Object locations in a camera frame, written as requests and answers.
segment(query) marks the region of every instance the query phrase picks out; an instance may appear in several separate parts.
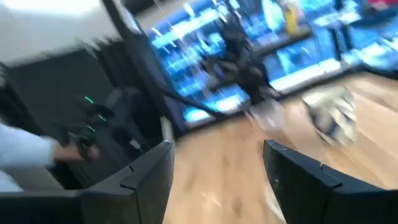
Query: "white sleeve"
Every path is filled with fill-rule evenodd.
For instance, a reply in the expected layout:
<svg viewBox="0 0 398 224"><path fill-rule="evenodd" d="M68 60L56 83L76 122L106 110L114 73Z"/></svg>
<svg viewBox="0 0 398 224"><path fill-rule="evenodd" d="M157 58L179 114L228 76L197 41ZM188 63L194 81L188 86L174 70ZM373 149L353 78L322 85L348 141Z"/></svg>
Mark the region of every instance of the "white sleeve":
<svg viewBox="0 0 398 224"><path fill-rule="evenodd" d="M0 123L0 169L51 166L58 142Z"/></svg>

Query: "person's hand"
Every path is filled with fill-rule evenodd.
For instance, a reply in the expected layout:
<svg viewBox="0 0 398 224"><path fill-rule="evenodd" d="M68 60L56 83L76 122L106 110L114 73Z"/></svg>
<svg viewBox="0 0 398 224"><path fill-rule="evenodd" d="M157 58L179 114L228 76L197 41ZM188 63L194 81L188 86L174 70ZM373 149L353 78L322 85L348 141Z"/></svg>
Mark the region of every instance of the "person's hand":
<svg viewBox="0 0 398 224"><path fill-rule="evenodd" d="M92 159L100 157L100 150L96 146L92 146L88 152L88 156ZM76 145L71 144L67 147L58 145L54 152L54 160L56 161L84 161L84 158L79 153Z"/></svg>

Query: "yellow bottle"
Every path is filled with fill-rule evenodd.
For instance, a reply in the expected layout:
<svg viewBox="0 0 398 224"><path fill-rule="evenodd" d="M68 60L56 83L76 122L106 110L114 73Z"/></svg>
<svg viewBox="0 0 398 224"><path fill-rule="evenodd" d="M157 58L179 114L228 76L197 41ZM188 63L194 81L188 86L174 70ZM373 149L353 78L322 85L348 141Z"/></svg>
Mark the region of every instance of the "yellow bottle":
<svg viewBox="0 0 398 224"><path fill-rule="evenodd" d="M292 4L287 3L282 6L282 11L285 17L286 32L289 35L294 35L299 29L299 25L296 21L295 8Z"/></svg>

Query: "person's arm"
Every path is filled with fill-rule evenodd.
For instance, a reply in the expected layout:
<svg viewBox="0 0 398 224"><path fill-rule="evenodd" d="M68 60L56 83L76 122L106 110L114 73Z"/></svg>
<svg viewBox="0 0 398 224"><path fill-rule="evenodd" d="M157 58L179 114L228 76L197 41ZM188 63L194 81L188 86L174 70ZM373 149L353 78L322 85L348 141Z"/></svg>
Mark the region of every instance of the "person's arm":
<svg viewBox="0 0 398 224"><path fill-rule="evenodd" d="M40 137L0 123L0 168L51 166L57 160L83 158L74 146L64 148L52 138Z"/></svg>

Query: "wall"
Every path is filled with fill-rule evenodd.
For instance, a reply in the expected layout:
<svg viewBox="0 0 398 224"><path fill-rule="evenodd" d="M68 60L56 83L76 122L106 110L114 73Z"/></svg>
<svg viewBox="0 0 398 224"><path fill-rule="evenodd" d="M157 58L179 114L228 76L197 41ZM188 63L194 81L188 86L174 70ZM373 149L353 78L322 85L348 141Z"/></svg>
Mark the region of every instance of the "wall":
<svg viewBox="0 0 398 224"><path fill-rule="evenodd" d="M52 50L64 49L75 45L79 40L91 42L94 38L118 36L99 1L89 11L79 15L65 12L9 9L2 4L2 1L4 0L0 0L0 61L2 62L13 62ZM60 4L64 1L71 0L56 0L54 2ZM138 15L136 19L144 30L149 30L158 21L180 9L184 3L192 1L169 1L163 6L163 11L154 6Z"/></svg>

